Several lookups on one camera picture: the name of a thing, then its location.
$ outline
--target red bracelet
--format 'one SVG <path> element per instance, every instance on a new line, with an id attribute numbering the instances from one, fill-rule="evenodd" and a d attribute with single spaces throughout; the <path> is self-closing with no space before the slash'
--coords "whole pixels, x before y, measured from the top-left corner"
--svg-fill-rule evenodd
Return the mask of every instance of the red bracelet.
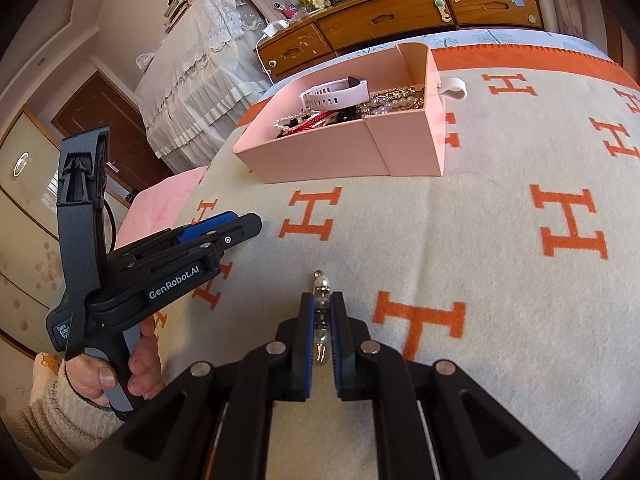
<path id="1" fill-rule="evenodd" d="M 311 119 L 306 120 L 304 123 L 299 124 L 295 128 L 289 130 L 284 137 L 289 136 L 291 134 L 296 134 L 298 132 L 303 132 L 304 130 L 310 129 L 314 124 L 319 123 L 320 121 L 324 121 L 328 116 L 335 113 L 335 110 L 328 110 L 326 112 L 322 112 L 321 114 L 312 117 Z"/>

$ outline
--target pink cloth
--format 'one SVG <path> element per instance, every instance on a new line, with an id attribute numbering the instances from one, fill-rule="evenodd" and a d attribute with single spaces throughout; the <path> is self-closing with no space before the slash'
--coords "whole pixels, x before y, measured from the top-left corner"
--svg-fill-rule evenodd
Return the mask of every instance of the pink cloth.
<path id="1" fill-rule="evenodd" d="M 116 248 L 175 227 L 180 211 L 205 171 L 206 166 L 185 171 L 141 191 L 118 231 Z"/>

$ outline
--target orange h pattern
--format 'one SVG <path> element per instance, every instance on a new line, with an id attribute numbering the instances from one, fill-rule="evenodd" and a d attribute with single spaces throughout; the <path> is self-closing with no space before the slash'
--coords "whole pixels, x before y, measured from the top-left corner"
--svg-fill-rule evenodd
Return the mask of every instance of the orange h pattern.
<path id="1" fill-rule="evenodd" d="M 548 191 L 540 191 L 540 186 L 531 184 L 531 195 L 533 203 L 537 209 L 544 209 L 545 202 L 557 202 L 562 206 L 562 212 L 569 228 L 569 236 L 557 236 L 551 234 L 549 227 L 541 227 L 540 235 L 542 236 L 542 247 L 545 256 L 554 256 L 556 249 L 581 249 L 598 251 L 603 260 L 609 259 L 607 253 L 607 244 L 602 231 L 596 231 L 593 238 L 582 237 L 578 234 L 578 225 L 575 222 L 574 210 L 572 204 L 583 205 L 589 213 L 596 213 L 596 207 L 591 198 L 591 192 L 583 189 L 582 194 L 556 193 Z"/>
<path id="2" fill-rule="evenodd" d="M 640 152 L 635 146 L 628 148 L 625 146 L 624 142 L 622 142 L 622 139 L 620 139 L 618 133 L 625 134 L 627 137 L 630 137 L 628 131 L 625 130 L 625 127 L 622 124 L 599 123 L 591 117 L 589 117 L 589 120 L 596 130 L 600 131 L 603 128 L 609 130 L 614 139 L 616 139 L 617 145 L 611 144 L 608 140 L 602 141 L 609 150 L 609 155 L 618 156 L 618 154 L 620 153 L 621 155 L 631 155 L 640 158 Z"/>
<path id="3" fill-rule="evenodd" d="M 489 90 L 491 91 L 491 93 L 493 95 L 502 93 L 502 92 L 524 92 L 527 94 L 531 94 L 531 95 L 538 95 L 536 94 L 536 91 L 533 89 L 533 86 L 525 86 L 525 87 L 520 87 L 520 88 L 516 88 L 513 83 L 511 82 L 511 79 L 515 79 L 517 81 L 526 81 L 525 77 L 522 74 L 516 74 L 516 75 L 488 75 L 488 74 L 482 74 L 482 79 L 484 79 L 485 81 L 491 81 L 492 79 L 502 79 L 502 82 L 506 85 L 504 87 L 496 87 L 496 86 L 489 86 Z"/>
<path id="4" fill-rule="evenodd" d="M 290 218 L 285 218 L 282 223 L 282 229 L 280 229 L 279 238 L 284 238 L 286 234 L 303 234 L 303 235 L 318 235 L 321 242 L 325 242 L 329 239 L 331 229 L 334 225 L 334 219 L 327 218 L 324 224 L 312 224 L 311 214 L 314 211 L 314 206 L 318 200 L 327 200 L 330 205 L 336 205 L 340 200 L 341 187 L 334 187 L 334 190 L 329 193 L 306 193 L 302 194 L 300 190 L 297 190 L 289 202 L 289 206 L 296 205 L 297 202 L 306 202 L 305 215 L 301 224 L 292 224 Z"/>
<path id="5" fill-rule="evenodd" d="M 233 262 L 229 262 L 228 265 L 220 264 L 220 274 L 222 274 L 222 279 L 226 280 L 229 277 L 229 273 L 231 272 L 231 267 L 234 266 Z M 214 310 L 220 301 L 220 292 L 216 292 L 215 294 L 211 293 L 211 284 L 215 278 L 211 278 L 204 288 L 197 287 L 193 289 L 192 298 L 202 298 L 203 300 L 209 303 L 209 307 L 211 310 Z"/>
<path id="6" fill-rule="evenodd" d="M 196 209 L 196 211 L 200 211 L 200 217 L 197 220 L 195 218 L 192 218 L 191 223 L 197 224 L 198 222 L 202 222 L 204 213 L 206 213 L 208 209 L 210 210 L 215 208 L 217 203 L 218 203 L 218 199 L 215 199 L 213 202 L 203 202 L 202 200 L 200 200 L 200 203 L 198 204 L 198 208 Z"/>
<path id="7" fill-rule="evenodd" d="M 626 97 L 630 101 L 626 104 L 629 107 L 629 110 L 631 110 L 635 114 L 640 113 L 640 98 L 636 97 L 633 94 L 628 94 L 626 92 L 620 91 L 617 88 L 614 88 L 613 91 L 620 97 Z"/>
<path id="8" fill-rule="evenodd" d="M 156 327 L 158 326 L 158 324 L 160 324 L 160 326 L 164 328 L 164 324 L 166 323 L 167 317 L 168 317 L 167 314 L 163 314 L 158 310 L 154 314 L 154 321 L 156 322 Z"/>
<path id="9" fill-rule="evenodd" d="M 449 327 L 449 336 L 462 339 L 465 329 L 466 304 L 456 301 L 452 310 L 437 310 L 426 306 L 412 306 L 389 300 L 389 292 L 380 290 L 376 301 L 373 322 L 383 324 L 387 316 L 400 317 L 409 321 L 409 333 L 402 355 L 408 361 L 415 359 L 425 323 Z"/>
<path id="10" fill-rule="evenodd" d="M 447 112 L 447 124 L 456 124 L 456 116 L 453 114 L 453 112 Z M 460 139 L 458 138 L 458 134 L 457 133 L 448 134 L 444 139 L 444 143 L 448 144 L 452 148 L 459 148 Z"/>

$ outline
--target knitted sleeve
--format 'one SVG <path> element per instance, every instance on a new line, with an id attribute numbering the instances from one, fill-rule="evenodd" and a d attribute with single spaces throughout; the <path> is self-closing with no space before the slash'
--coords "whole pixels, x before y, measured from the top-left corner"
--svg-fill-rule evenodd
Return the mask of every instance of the knitted sleeve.
<path id="1" fill-rule="evenodd" d="M 43 480 L 58 480 L 121 424 L 113 412 L 76 394 L 63 363 L 44 396 L 23 408 L 7 427 L 36 473 Z"/>

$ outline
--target pink storage box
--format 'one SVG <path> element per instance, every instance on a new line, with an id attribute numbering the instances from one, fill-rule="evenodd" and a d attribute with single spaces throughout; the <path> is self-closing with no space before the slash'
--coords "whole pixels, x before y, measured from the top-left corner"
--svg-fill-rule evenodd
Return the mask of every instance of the pink storage box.
<path id="1" fill-rule="evenodd" d="M 303 91 L 348 76 L 366 79 L 371 94 L 424 84 L 424 108 L 276 138 L 280 131 L 273 121 L 299 112 Z M 431 50 L 423 43 L 399 43 L 348 59 L 277 92 L 238 139 L 234 153 L 267 184 L 343 176 L 442 176 L 445 111 L 439 84 Z"/>

